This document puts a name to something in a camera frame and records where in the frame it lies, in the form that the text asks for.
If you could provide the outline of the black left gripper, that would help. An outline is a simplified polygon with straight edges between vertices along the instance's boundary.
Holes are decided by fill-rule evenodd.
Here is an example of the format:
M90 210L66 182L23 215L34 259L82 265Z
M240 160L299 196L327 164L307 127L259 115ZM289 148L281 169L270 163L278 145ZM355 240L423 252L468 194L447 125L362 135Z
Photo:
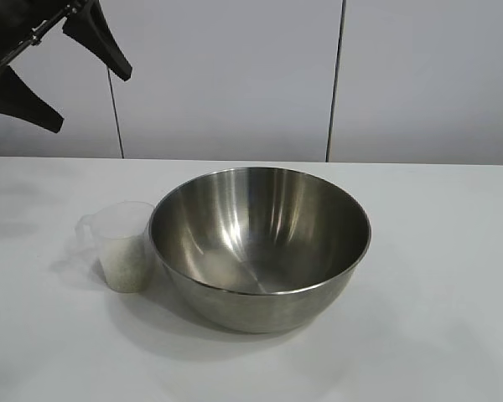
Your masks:
M93 53L121 80L132 66L108 27L101 4L89 1L0 1L0 70L23 44L30 46L65 19L62 31ZM63 116L39 98L7 66L0 72L0 114L27 121L48 131L60 131Z

